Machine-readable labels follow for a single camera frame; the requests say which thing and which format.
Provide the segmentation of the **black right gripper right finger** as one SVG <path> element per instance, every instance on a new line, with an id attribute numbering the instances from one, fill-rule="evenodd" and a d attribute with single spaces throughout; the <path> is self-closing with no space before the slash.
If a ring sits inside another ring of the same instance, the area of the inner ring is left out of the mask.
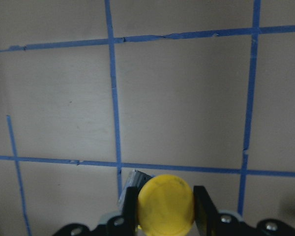
<path id="1" fill-rule="evenodd" d="M 199 235 L 216 236 L 218 210 L 204 186 L 194 186 L 195 223 Z"/>

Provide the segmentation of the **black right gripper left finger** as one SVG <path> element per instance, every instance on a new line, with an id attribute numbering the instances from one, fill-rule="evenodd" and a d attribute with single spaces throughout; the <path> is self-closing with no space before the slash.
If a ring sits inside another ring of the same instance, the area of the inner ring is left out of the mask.
<path id="1" fill-rule="evenodd" d="M 138 217 L 137 217 L 137 205 L 138 205 L 138 188 L 127 187 L 123 208 L 122 208 L 122 217 L 124 218 L 123 227 L 125 230 L 126 236 L 136 236 L 137 235 L 137 226 L 138 226 Z"/>

